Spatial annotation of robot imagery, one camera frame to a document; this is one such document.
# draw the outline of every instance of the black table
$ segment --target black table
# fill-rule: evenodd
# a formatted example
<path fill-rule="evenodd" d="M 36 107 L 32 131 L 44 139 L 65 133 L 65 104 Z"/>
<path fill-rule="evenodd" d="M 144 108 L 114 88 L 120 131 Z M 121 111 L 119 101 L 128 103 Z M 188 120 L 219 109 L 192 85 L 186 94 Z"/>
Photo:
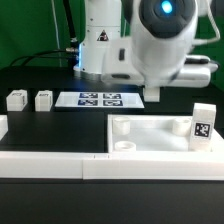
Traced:
<path fill-rule="evenodd" d="M 7 113 L 5 97 L 13 89 L 26 89 L 29 105 L 24 112 Z M 193 105 L 212 103 L 217 105 L 216 130 L 224 137 L 224 93 L 210 85 L 204 89 L 162 88 L 160 103 L 144 103 L 144 109 L 72 109 L 50 113 L 35 113 L 34 98 L 39 90 L 54 91 L 54 102 L 60 91 L 133 92 L 142 97 L 142 88 L 135 86 L 105 85 L 93 81 L 78 80 L 72 71 L 44 67 L 12 67 L 0 71 L 0 114 L 7 114 L 12 132 L 3 139 L 0 150 L 11 151 L 59 151 L 56 138 L 59 125 L 62 130 L 76 133 L 63 152 L 88 148 L 91 152 L 106 152 L 107 115 L 191 115 Z M 55 121 L 65 119 L 67 125 Z M 80 140 L 80 121 L 87 120 L 89 143 Z M 22 137 L 17 127 L 42 122 L 45 133 L 30 128 Z M 91 130 L 98 134 L 91 135 Z M 96 139 L 95 146 L 91 139 Z M 223 223 L 224 182 L 215 181 L 163 181 L 163 180 L 44 180 L 0 179 L 0 220 L 10 223 Z"/>

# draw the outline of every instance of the cable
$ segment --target cable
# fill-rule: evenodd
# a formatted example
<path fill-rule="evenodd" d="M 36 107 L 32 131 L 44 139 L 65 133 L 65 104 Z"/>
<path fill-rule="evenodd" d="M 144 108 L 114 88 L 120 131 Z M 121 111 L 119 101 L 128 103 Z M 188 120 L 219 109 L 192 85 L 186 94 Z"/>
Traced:
<path fill-rule="evenodd" d="M 69 0 L 63 0 L 63 4 L 65 8 L 65 14 L 66 14 L 66 19 L 67 19 L 68 29 L 70 34 L 70 45 L 71 47 L 78 48 L 79 42 L 76 37 Z"/>
<path fill-rule="evenodd" d="M 22 56 L 19 58 L 16 58 L 15 60 L 13 60 L 9 66 L 13 66 L 17 61 L 22 60 L 22 59 L 26 59 L 23 63 L 22 66 L 26 65 L 29 61 L 31 61 L 33 58 L 41 56 L 41 55 L 46 55 L 46 54 L 54 54 L 54 53 L 59 53 L 59 52 L 67 52 L 66 50 L 51 50 L 51 51 L 42 51 L 39 53 L 36 53 L 34 55 L 31 56 Z"/>
<path fill-rule="evenodd" d="M 17 58 L 17 61 L 18 60 L 22 60 L 24 58 L 27 58 L 27 57 L 33 57 L 33 56 L 23 56 L 23 57 L 20 57 L 20 58 Z M 38 58 L 49 58 L 49 59 L 72 59 L 72 57 L 55 57 L 55 56 L 42 56 L 42 55 L 36 55 L 35 57 L 33 57 L 32 59 L 38 59 Z"/>
<path fill-rule="evenodd" d="M 54 18 L 54 26 L 55 26 L 55 32 L 56 32 L 57 47 L 58 47 L 58 49 L 60 49 L 61 47 L 60 47 L 58 23 L 57 23 L 57 16 L 56 16 L 54 0 L 51 0 L 51 6 L 52 6 L 52 12 L 53 12 L 53 18 Z M 60 67 L 62 67 L 62 61 L 61 60 L 59 60 L 59 63 L 60 63 Z"/>
<path fill-rule="evenodd" d="M 194 43 L 193 43 L 195 46 L 204 45 L 204 44 L 211 44 L 211 43 L 217 42 L 221 39 L 219 29 L 218 29 L 218 27 L 215 23 L 215 19 L 214 19 L 213 15 L 212 15 L 209 0 L 205 0 L 205 2 L 206 2 L 206 5 L 207 5 L 207 9 L 208 9 L 208 18 L 211 22 L 211 25 L 212 25 L 212 28 L 213 28 L 215 34 L 216 34 L 216 37 L 211 38 L 211 39 L 207 39 L 207 40 L 196 39 L 196 40 L 194 40 Z"/>
<path fill-rule="evenodd" d="M 126 34 L 126 29 L 127 29 L 127 20 L 124 20 L 124 30 L 123 30 L 123 37 L 125 37 Z"/>

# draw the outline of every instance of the white rectangular block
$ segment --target white rectangular block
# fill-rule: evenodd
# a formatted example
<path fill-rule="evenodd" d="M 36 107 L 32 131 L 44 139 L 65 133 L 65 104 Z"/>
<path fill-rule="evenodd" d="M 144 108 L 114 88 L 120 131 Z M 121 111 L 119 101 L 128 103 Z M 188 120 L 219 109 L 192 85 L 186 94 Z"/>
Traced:
<path fill-rule="evenodd" d="M 27 105 L 27 91 L 13 90 L 6 98 L 7 111 L 22 111 Z"/>
<path fill-rule="evenodd" d="M 36 111 L 50 111 L 53 104 L 52 91 L 39 91 L 35 97 L 35 110 Z"/>
<path fill-rule="evenodd" d="M 189 144 L 190 151 L 211 151 L 215 116 L 215 105 L 195 103 Z"/>
<path fill-rule="evenodd" d="M 0 115 L 0 141 L 8 132 L 8 119 L 6 115 Z"/>

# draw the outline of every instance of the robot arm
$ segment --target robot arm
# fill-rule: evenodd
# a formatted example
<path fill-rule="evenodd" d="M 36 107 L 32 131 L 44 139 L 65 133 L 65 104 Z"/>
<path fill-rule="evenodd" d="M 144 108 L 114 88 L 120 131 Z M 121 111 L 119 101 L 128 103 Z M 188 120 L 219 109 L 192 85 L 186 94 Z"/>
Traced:
<path fill-rule="evenodd" d="M 205 87 L 218 66 L 206 56 L 188 56 L 198 17 L 211 0 L 122 0 L 131 37 L 111 42 L 102 80 L 109 83 Z"/>

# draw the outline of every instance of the warning label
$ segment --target warning label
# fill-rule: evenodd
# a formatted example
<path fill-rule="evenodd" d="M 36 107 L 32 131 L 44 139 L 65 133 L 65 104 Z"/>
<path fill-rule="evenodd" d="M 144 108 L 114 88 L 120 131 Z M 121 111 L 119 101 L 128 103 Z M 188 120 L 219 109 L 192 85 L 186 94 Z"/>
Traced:
<path fill-rule="evenodd" d="M 105 30 L 102 31 L 102 33 L 98 37 L 97 41 L 109 41 L 109 38 L 108 38 Z"/>

